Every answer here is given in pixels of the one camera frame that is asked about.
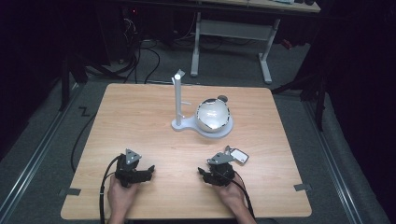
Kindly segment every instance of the gray carpet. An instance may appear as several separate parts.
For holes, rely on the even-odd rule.
[[[273,76],[273,84],[268,86],[262,81],[260,65],[256,54],[260,42],[244,46],[223,44],[217,49],[202,49],[200,73],[198,77],[183,77],[184,83],[219,86],[251,86],[276,88],[294,79],[295,74],[309,50],[309,46],[287,50],[274,45],[268,63]],[[205,48],[214,48],[216,44],[206,44]],[[159,67],[149,78],[149,82],[161,84],[169,82],[178,69],[187,74],[191,69],[191,46],[172,48],[158,44],[152,48],[161,57]],[[155,67],[157,56],[149,50],[141,50],[140,63],[137,66],[137,82],[142,83],[146,75]],[[114,64],[111,69],[118,69]],[[80,93],[64,115],[58,131],[53,135],[44,160],[40,163],[33,179],[9,217],[8,223],[98,223],[97,220],[68,221],[63,220],[60,212],[64,197],[58,195],[60,189],[68,188],[73,178],[70,165],[71,151],[78,139],[78,134],[98,109],[106,85],[115,81],[107,77],[90,76],[85,86],[78,87]],[[134,75],[128,79],[134,83]],[[301,177],[312,190],[307,192],[313,213],[304,218],[277,218],[278,223],[351,223],[339,197],[339,192],[323,155],[322,144],[317,137],[316,127],[306,112],[305,103],[300,102],[294,91],[275,95],[282,123],[290,141],[290,147],[297,162]],[[58,115],[61,89],[58,84],[49,99],[31,117],[26,130],[7,156],[1,161],[0,178],[2,179],[0,202],[3,202],[12,190],[23,168],[39,146],[43,135]],[[371,192],[359,165],[354,161],[347,143],[343,138],[335,116],[331,101],[326,99],[324,114],[324,136],[332,149],[340,170],[342,170],[351,194],[361,210],[362,222],[357,223],[389,223],[382,208]],[[78,163],[91,125],[83,133],[76,147],[75,164]]]

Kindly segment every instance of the person's left hand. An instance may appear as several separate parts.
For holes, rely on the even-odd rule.
[[[121,182],[114,175],[110,177],[107,198],[110,203],[111,216],[108,224],[124,223],[125,216],[134,202],[134,196],[138,188],[139,184],[132,184],[127,189],[121,185]]]

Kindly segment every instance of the desk top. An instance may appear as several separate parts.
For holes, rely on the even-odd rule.
[[[245,181],[256,217],[307,217],[311,207],[301,184],[271,92],[265,88],[182,86],[186,117],[207,98],[226,95],[233,130],[224,138],[207,139],[192,130],[175,132],[173,86],[110,84],[62,209],[65,219],[99,219],[99,188],[109,163],[125,148],[142,155],[137,170],[155,165],[150,182],[142,183],[127,217],[216,218],[232,217],[197,167],[229,145],[250,158],[232,166]],[[108,201],[105,213],[109,217]]]
[[[284,4],[271,0],[201,0],[202,2],[230,4],[250,7],[266,7],[280,10],[300,11],[300,12],[320,12],[320,7],[315,2],[312,6],[305,3]]]

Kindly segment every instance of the white bowl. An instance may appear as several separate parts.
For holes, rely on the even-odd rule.
[[[220,99],[207,99],[198,106],[195,120],[203,131],[216,133],[230,120],[230,110]]]

